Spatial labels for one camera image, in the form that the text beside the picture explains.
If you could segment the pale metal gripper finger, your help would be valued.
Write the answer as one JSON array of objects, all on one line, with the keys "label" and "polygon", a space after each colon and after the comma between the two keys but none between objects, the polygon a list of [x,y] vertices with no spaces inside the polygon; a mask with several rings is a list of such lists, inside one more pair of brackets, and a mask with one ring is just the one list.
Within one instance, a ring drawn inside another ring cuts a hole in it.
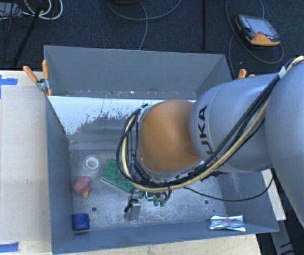
[{"label": "pale metal gripper finger", "polygon": [[133,205],[131,203],[129,205],[127,205],[124,210],[124,218],[126,221],[133,220]]},{"label": "pale metal gripper finger", "polygon": [[132,220],[138,220],[141,210],[141,203],[134,201],[132,203]]}]

